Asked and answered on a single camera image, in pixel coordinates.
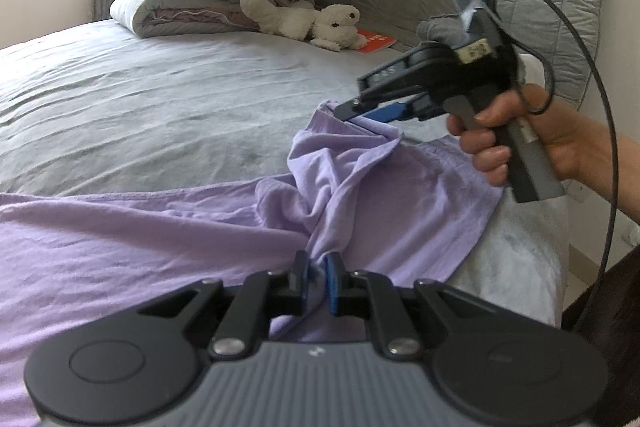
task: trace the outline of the white stuffed animal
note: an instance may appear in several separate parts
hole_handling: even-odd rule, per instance
[[[356,29],[360,12],[353,6],[332,4],[317,11],[306,1],[278,7],[268,0],[240,0],[240,7],[249,19],[258,23],[262,33],[297,41],[311,36],[311,44],[335,52],[342,48],[359,50],[367,43]]]

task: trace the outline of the white label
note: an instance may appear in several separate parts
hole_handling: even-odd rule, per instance
[[[518,118],[518,123],[520,124],[520,131],[522,132],[525,143],[532,143],[538,140],[538,135],[536,135],[536,132],[531,128],[526,118]]]
[[[491,49],[488,39],[480,39],[464,48],[456,50],[456,53],[463,64],[471,64],[480,58],[491,55],[493,50]]]

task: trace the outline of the gripper handle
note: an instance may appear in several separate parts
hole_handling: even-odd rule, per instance
[[[468,95],[447,99],[442,107],[462,118],[467,129],[478,129],[482,126],[475,120],[475,115],[489,107],[498,94],[496,86],[486,84],[471,90]],[[492,131],[498,145],[511,149],[509,182],[516,202],[529,203],[565,195],[544,146],[524,118],[512,120]]]

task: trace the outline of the purple t-shirt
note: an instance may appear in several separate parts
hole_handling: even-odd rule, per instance
[[[396,285],[444,281],[501,195],[454,139],[406,146],[396,128],[343,123],[324,104],[288,165],[280,176],[152,194],[0,196],[0,423],[36,423],[22,371],[47,337],[205,277],[236,285],[287,269],[299,249],[318,272],[309,313],[274,321],[272,335],[360,338],[357,321],[328,316],[322,256],[339,251],[347,269]]]

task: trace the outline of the black cable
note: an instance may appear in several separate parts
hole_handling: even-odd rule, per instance
[[[607,118],[607,125],[609,126],[609,134],[610,134],[610,140],[611,140],[611,208],[609,212],[609,225],[607,227],[607,237],[605,240],[604,252],[602,253],[602,259],[600,261],[598,276],[596,277],[596,280],[593,283],[593,286],[591,287],[591,293],[589,295],[589,298],[587,299],[587,302],[584,308],[582,309],[582,313],[580,314],[580,317],[578,318],[578,320],[576,321],[573,327],[574,331],[578,331],[580,330],[580,327],[582,326],[585,318],[589,314],[591,307],[593,307],[595,296],[598,292],[598,289],[600,288],[600,285],[602,284],[602,279],[607,270],[607,263],[609,262],[609,252],[611,250],[611,243],[613,242],[614,227],[616,225],[616,212],[618,211],[618,182],[620,181],[619,180],[620,172],[619,172],[619,166],[618,166],[618,138],[616,136],[616,125],[613,121],[613,113],[611,112],[609,97],[607,96],[607,91],[605,90],[604,83],[602,82],[602,78],[600,77],[600,72],[596,67],[593,57],[591,57],[591,54],[587,49],[587,45],[584,43],[578,31],[575,29],[574,25],[571,24],[571,21],[562,12],[562,10],[559,9],[553,3],[552,0],[543,0],[543,1],[547,6],[549,6],[555,12],[555,14],[564,23],[566,28],[571,32],[571,35],[574,37],[575,42],[578,44],[580,51],[584,55],[584,58],[587,60],[587,63],[591,69],[591,73],[593,73],[593,78],[596,82],[596,85],[598,86],[598,91],[600,92],[600,98],[602,99],[602,106],[604,108],[604,113]],[[495,14],[497,14],[496,4],[497,4],[497,0],[492,0],[491,8]],[[524,51],[531,53],[532,55],[536,56],[539,60],[541,60],[540,59],[541,55],[533,54],[532,49],[530,48],[527,49],[528,46],[523,47],[522,44],[516,42],[515,39],[513,39],[513,42],[519,48],[522,48]],[[548,61],[542,60],[542,62],[543,62],[543,65],[545,65],[545,77],[546,77],[546,64],[548,64]],[[551,94],[549,95],[545,105],[543,105],[543,108],[545,110],[547,110],[549,105],[551,105],[551,101],[554,96],[554,91],[555,91],[555,80],[551,89]],[[518,89],[518,93],[520,94],[520,97],[524,99],[522,93],[520,92],[520,89]]]
[[[556,95],[556,74],[554,73],[554,68],[551,66],[548,60],[546,60],[545,55],[540,53],[539,51],[527,46],[524,42],[520,42],[519,40],[509,36],[511,43],[515,44],[521,50],[527,52],[529,55],[533,55],[540,62],[542,62],[543,70],[545,71],[545,85],[549,85],[549,96],[546,97],[545,103],[542,104],[541,107],[532,108],[529,105],[529,101],[524,97],[522,93],[522,86],[518,84],[516,86],[516,90],[518,91],[518,95],[520,96],[520,100],[524,104],[524,107],[527,109],[529,114],[539,115],[546,113],[546,110],[551,106],[551,103],[554,101],[554,96]]]

